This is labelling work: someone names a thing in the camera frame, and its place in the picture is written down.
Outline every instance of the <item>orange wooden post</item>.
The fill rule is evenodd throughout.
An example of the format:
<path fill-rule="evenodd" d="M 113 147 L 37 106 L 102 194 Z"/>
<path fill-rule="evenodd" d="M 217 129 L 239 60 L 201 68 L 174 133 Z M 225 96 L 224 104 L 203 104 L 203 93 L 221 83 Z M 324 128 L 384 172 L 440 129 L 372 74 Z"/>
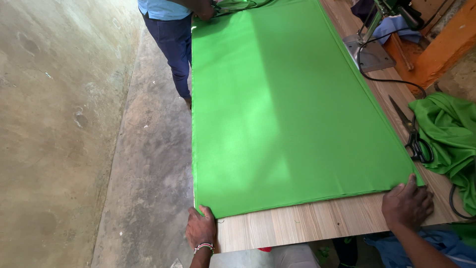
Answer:
<path fill-rule="evenodd" d="M 414 63 L 411 72 L 400 72 L 403 80 L 428 88 L 476 44 L 476 0 L 467 0 L 441 33 Z M 420 91 L 409 85 L 413 94 Z"/>

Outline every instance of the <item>metal plate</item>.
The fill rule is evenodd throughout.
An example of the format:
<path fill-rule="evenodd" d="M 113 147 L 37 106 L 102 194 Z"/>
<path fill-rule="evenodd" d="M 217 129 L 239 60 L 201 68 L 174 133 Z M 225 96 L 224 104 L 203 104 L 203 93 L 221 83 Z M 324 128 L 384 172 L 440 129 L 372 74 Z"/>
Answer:
<path fill-rule="evenodd" d="M 344 42 L 347 51 L 354 59 L 357 65 L 357 52 L 360 48 L 360 44 L 357 42 L 357 34 L 344 37 Z M 363 72 L 371 72 L 375 70 L 390 68 L 395 66 L 395 61 L 390 55 L 382 48 L 379 42 L 373 41 L 368 43 L 360 51 L 360 67 Z"/>

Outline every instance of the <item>blue fabric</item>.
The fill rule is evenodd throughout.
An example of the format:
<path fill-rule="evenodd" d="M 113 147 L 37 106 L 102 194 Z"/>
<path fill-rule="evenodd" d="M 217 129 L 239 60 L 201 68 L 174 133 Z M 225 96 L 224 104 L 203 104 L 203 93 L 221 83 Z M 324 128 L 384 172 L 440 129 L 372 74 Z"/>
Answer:
<path fill-rule="evenodd" d="M 147 29 L 167 58 L 178 94 L 191 98 L 187 78 L 192 64 L 192 15 L 181 20 L 158 21 L 142 15 Z"/>
<path fill-rule="evenodd" d="M 412 267 L 412 262 L 405 253 L 402 244 L 391 232 L 389 234 L 390 236 L 385 238 L 380 238 L 377 234 L 367 235 L 364 241 L 378 249 L 385 267 Z M 426 230 L 420 231 L 418 234 L 460 267 L 476 267 L 476 251 L 472 247 L 465 245 L 455 232 Z"/>
<path fill-rule="evenodd" d="M 384 20 L 380 23 L 380 25 L 375 29 L 373 36 L 378 38 L 380 36 L 384 36 L 390 32 L 393 32 L 398 29 L 403 29 L 403 28 L 408 28 L 408 25 L 402 16 L 387 17 L 387 18 L 384 18 Z M 420 38 L 421 38 L 420 32 L 412 31 L 412 30 L 399 31 L 398 35 L 402 39 L 406 39 L 413 43 L 420 42 Z M 390 35 L 382 39 L 379 39 L 378 41 L 380 42 L 381 45 L 383 45 L 389 38 L 390 38 Z"/>
<path fill-rule="evenodd" d="M 191 11 L 179 4 L 166 0 L 137 0 L 142 15 L 149 13 L 149 18 L 163 21 L 181 20 Z"/>

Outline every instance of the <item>red object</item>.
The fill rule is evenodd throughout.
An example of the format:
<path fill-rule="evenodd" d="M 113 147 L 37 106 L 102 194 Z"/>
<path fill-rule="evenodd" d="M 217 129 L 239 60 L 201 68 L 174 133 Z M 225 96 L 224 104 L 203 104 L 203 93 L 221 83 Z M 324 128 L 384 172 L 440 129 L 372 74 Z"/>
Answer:
<path fill-rule="evenodd" d="M 262 247 L 262 248 L 258 248 L 259 250 L 261 251 L 264 251 L 264 252 L 271 252 L 271 247 Z"/>

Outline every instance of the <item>beaded bracelet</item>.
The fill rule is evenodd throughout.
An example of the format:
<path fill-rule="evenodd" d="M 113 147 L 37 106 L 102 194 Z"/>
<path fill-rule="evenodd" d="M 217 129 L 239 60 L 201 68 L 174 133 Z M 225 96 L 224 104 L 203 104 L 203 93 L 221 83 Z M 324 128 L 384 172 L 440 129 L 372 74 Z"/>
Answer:
<path fill-rule="evenodd" d="M 195 256 L 195 253 L 202 247 L 208 247 L 211 250 L 212 255 L 215 253 L 215 247 L 212 243 L 201 243 L 193 250 L 193 255 Z"/>

